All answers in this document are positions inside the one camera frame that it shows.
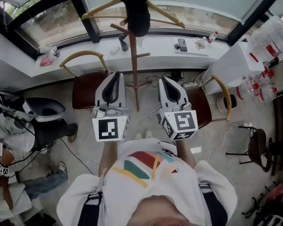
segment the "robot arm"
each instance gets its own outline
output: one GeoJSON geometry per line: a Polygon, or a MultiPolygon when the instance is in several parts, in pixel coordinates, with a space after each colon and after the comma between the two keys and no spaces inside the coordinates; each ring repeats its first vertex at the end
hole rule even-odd
{"type": "Polygon", "coordinates": [[[171,140],[190,138],[197,130],[197,115],[193,111],[187,93],[175,81],[163,77],[158,82],[161,109],[160,124],[171,140]]]}
{"type": "Polygon", "coordinates": [[[97,141],[121,141],[126,136],[131,111],[126,108],[124,76],[115,72],[95,92],[95,118],[92,119],[97,141]]]}

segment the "gray floor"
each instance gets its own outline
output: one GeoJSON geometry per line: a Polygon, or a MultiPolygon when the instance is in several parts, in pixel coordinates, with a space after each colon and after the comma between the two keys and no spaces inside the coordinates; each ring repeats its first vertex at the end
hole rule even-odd
{"type": "MultiPolygon", "coordinates": [[[[185,81],[195,79],[199,73],[185,73],[185,81]]],[[[139,74],[142,81],[149,74],[139,74]]],[[[126,75],[127,81],[132,81],[131,75],[126,75]]],[[[140,111],[136,112],[134,92],[131,88],[126,88],[127,107],[132,109],[130,126],[133,125],[149,112],[159,107],[158,88],[151,85],[139,89],[140,111]]],[[[95,141],[92,128],[93,113],[90,110],[73,110],[72,108],[72,82],[47,86],[40,89],[30,90],[25,93],[26,96],[50,97],[60,101],[67,108],[65,120],[68,123],[77,122],[79,125],[77,140],[69,145],[72,152],[79,157],[85,164],[90,158],[100,162],[103,144],[95,141]]],[[[223,117],[216,109],[216,98],[219,95],[208,96],[211,106],[213,119],[223,117]]],[[[132,132],[126,136],[126,140],[131,140],[137,131],[143,132],[145,129],[151,129],[154,136],[160,140],[168,141],[168,137],[162,128],[158,125],[156,113],[153,113],[146,119],[138,123],[132,132]]],[[[243,122],[252,123],[256,128],[262,128],[266,132],[266,137],[273,137],[275,131],[275,119],[272,103],[262,103],[256,99],[249,102],[238,102],[233,109],[231,122],[216,121],[200,129],[197,134],[189,139],[191,147],[201,146],[202,152],[195,154],[196,161],[205,160],[211,149],[218,148],[222,144],[224,133],[229,130],[232,123],[241,124],[243,122]]],[[[259,196],[264,191],[265,185],[270,185],[274,180],[269,173],[265,173],[258,165],[251,163],[239,165],[239,160],[248,161],[248,158],[238,156],[225,156],[225,152],[244,153],[247,151],[249,142],[249,131],[233,127],[230,133],[226,135],[224,146],[218,151],[213,151],[208,162],[213,168],[225,175],[236,189],[238,195],[238,205],[236,211],[228,225],[246,226],[252,223],[251,219],[244,219],[242,211],[251,206],[251,197],[259,196]]],[[[56,216],[56,205],[59,198],[71,185],[73,180],[80,174],[88,173],[88,170],[67,150],[61,141],[57,141],[52,151],[46,155],[41,155],[33,162],[33,167],[25,169],[21,173],[22,179],[32,179],[45,175],[46,164],[57,165],[59,161],[64,161],[67,165],[68,181],[59,188],[53,190],[47,195],[42,195],[41,202],[44,212],[56,216]]],[[[96,166],[95,162],[90,162],[91,166],[96,166]]]]}

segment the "black strap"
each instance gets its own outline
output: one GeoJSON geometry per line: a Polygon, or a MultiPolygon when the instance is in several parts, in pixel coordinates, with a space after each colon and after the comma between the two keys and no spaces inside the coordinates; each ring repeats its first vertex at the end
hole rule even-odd
{"type": "Polygon", "coordinates": [[[208,211],[211,217],[212,226],[225,226],[228,220],[227,213],[219,200],[216,198],[209,184],[199,184],[208,211]]]}
{"type": "Polygon", "coordinates": [[[102,192],[89,194],[81,211],[78,226],[96,226],[99,220],[102,192]]]}

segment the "white shoe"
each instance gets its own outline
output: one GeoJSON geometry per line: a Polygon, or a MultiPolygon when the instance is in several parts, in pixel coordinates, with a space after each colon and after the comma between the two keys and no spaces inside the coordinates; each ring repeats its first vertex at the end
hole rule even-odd
{"type": "Polygon", "coordinates": [[[134,136],[134,141],[140,140],[140,139],[142,139],[142,134],[140,132],[137,132],[134,136]]]}
{"type": "Polygon", "coordinates": [[[58,169],[61,170],[62,172],[64,172],[67,176],[67,168],[65,163],[63,163],[62,161],[60,161],[60,163],[58,164],[58,169]]]}
{"type": "Polygon", "coordinates": [[[153,132],[151,130],[147,130],[145,138],[153,138],[153,132]]]}

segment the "coat rack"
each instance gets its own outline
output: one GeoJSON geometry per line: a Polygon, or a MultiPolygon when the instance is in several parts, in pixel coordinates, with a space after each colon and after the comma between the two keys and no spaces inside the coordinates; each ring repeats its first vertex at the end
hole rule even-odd
{"type": "MultiPolygon", "coordinates": [[[[123,20],[120,22],[121,26],[125,26],[127,24],[127,17],[123,17],[123,16],[94,16],[95,13],[98,13],[106,8],[109,8],[113,5],[116,5],[118,3],[121,3],[121,0],[112,0],[102,6],[99,6],[98,8],[95,8],[91,11],[89,11],[88,13],[85,13],[82,16],[82,20],[83,19],[88,19],[88,18],[123,18],[123,20]]],[[[153,3],[151,3],[149,0],[147,0],[147,5],[149,8],[157,11],[158,13],[162,14],[163,16],[167,17],[168,19],[170,19],[172,22],[168,22],[168,21],[163,21],[163,20],[157,20],[157,19],[150,19],[151,21],[155,21],[155,22],[161,22],[161,23],[165,23],[165,24],[172,24],[172,25],[177,25],[179,27],[185,28],[184,23],[181,22],[179,19],[177,19],[176,17],[172,16],[171,14],[167,13],[166,11],[162,10],[161,8],[157,7],[156,5],[154,5],[153,3]]],[[[135,35],[128,29],[122,28],[116,24],[111,24],[110,25],[112,28],[117,29],[127,35],[129,35],[129,41],[130,41],[130,48],[131,48],[131,60],[132,60],[132,72],[133,72],[133,85],[129,85],[126,84],[126,86],[132,87],[134,89],[135,92],[135,100],[136,100],[136,109],[137,111],[139,111],[139,101],[138,101],[138,88],[140,86],[149,84],[150,82],[144,82],[144,83],[137,83],[137,58],[140,57],[145,57],[145,56],[149,56],[150,53],[144,53],[144,54],[137,54],[136,51],[136,37],[135,35]]]]}

